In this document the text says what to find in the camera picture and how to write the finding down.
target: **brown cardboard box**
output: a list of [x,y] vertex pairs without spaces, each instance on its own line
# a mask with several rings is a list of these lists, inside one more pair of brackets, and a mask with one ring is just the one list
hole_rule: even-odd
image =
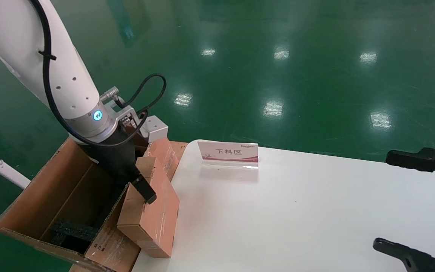
[[150,143],[143,156],[157,158],[164,168],[168,180],[172,181],[172,177],[174,177],[174,173],[179,165],[179,159],[168,138],[159,139]]
[[179,198],[158,159],[138,158],[137,168],[156,191],[157,199],[148,205],[129,186],[117,227],[151,257],[170,258]]
[[50,244],[57,219],[92,224],[112,188],[74,141],[67,139],[21,195],[0,215],[0,232],[94,272],[127,272],[140,251],[116,223],[123,194],[84,253]]

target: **epoxy floor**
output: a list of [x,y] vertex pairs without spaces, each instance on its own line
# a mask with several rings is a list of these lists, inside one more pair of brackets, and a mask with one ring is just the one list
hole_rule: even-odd
[[[172,140],[374,161],[435,148],[435,0],[52,2],[101,93],[167,77],[150,113]],[[66,137],[0,63],[0,158],[31,178]],[[0,177],[0,214],[19,193]],[[0,272],[68,268],[0,234]]]

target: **robotic arm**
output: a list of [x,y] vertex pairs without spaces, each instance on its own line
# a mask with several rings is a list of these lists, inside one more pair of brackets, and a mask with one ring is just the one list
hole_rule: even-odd
[[[159,128],[158,133],[151,136],[145,126],[148,108],[164,94],[162,75],[148,76],[127,103],[117,96],[116,88],[100,96],[49,0],[0,0],[0,60],[52,110],[88,157],[115,177],[117,184],[132,182],[148,203],[156,199],[135,167],[131,139],[138,133],[148,141],[167,135],[167,126],[157,117],[152,125]],[[164,81],[160,95],[136,112],[129,104],[154,76]],[[130,135],[125,129],[129,125],[134,127]]]

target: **sign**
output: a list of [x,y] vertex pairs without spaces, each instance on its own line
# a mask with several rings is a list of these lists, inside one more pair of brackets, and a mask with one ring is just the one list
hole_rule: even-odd
[[203,160],[258,162],[258,144],[197,142]]

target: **white pipe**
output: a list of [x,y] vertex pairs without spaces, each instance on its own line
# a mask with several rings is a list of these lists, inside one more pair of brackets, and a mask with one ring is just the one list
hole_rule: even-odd
[[23,176],[23,174],[7,165],[7,163],[3,162],[3,160],[0,160],[0,175],[23,189],[25,189],[31,182],[29,179]]

